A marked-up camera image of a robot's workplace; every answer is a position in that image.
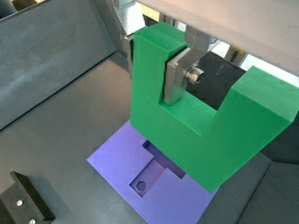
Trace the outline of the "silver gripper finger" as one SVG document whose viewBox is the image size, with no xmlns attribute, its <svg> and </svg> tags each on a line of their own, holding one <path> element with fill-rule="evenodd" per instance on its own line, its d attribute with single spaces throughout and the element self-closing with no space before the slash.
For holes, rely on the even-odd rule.
<svg viewBox="0 0 299 224">
<path fill-rule="evenodd" d="M 186 28 L 186 46 L 168 60 L 163 89 L 163 101 L 174 105 L 183 97 L 187 83 L 196 85 L 204 72 L 196 63 L 210 50 L 211 36 L 192 27 Z"/>
</svg>

